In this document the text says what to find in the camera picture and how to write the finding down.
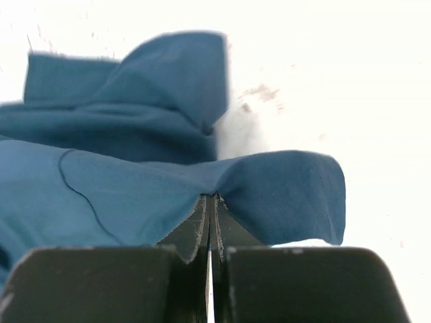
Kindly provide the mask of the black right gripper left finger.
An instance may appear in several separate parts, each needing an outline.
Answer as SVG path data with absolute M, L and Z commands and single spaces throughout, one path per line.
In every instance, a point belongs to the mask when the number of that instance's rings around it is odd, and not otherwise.
M 13 268 L 1 321 L 205 322 L 209 197 L 153 247 L 35 248 Z

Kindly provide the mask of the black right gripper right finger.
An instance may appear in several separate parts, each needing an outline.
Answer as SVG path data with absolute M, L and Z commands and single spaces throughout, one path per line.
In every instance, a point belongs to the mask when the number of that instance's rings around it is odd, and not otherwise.
M 216 322 L 408 322 L 385 262 L 365 248 L 270 248 L 211 200 Z

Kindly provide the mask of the blue t shirt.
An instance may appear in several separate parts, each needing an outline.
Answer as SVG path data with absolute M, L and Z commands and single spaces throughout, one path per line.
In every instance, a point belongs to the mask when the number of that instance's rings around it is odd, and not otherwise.
M 273 151 L 219 160 L 225 39 L 165 34 L 121 61 L 33 52 L 24 99 L 1 106 L 1 280 L 29 250 L 154 245 L 202 194 L 257 239 L 345 231 L 345 178 L 330 156 Z

